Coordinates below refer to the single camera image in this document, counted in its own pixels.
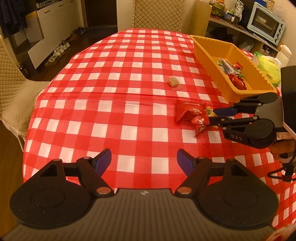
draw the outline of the dark brown door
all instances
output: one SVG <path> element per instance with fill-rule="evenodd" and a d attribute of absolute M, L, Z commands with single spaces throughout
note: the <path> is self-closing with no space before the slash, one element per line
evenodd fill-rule
<path fill-rule="evenodd" d="M 116 0 L 85 0 L 89 27 L 117 25 Z"/>

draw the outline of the blue container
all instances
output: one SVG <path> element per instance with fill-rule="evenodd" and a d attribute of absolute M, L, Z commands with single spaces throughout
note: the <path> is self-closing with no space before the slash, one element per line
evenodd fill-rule
<path fill-rule="evenodd" d="M 257 3 L 259 3 L 259 4 L 261 4 L 263 7 L 266 6 L 266 2 L 263 1 L 263 0 L 253 0 L 253 1 L 254 1 L 254 2 L 257 2 Z"/>

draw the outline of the oven door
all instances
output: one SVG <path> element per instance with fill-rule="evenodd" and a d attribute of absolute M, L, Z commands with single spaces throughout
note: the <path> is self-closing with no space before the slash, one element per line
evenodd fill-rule
<path fill-rule="evenodd" d="M 278 38 L 279 29 L 282 28 L 281 24 L 282 21 L 278 17 L 255 2 L 248 29 L 258 33 L 274 44 L 278 44 L 278 42 L 275 42 L 275 39 Z"/>

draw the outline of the beige chair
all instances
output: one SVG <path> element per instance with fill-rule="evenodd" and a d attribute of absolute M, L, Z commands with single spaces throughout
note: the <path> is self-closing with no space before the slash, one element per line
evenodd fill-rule
<path fill-rule="evenodd" d="M 0 120 L 18 138 L 22 150 L 35 99 L 48 84 L 23 76 L 0 35 Z"/>
<path fill-rule="evenodd" d="M 186 0 L 133 0 L 133 28 L 182 32 Z"/>

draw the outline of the dark clothing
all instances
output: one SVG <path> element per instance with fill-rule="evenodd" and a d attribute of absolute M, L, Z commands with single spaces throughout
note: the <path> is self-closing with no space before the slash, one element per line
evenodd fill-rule
<path fill-rule="evenodd" d="M 0 0 L 0 26 L 3 37 L 7 38 L 27 28 L 24 0 Z"/>

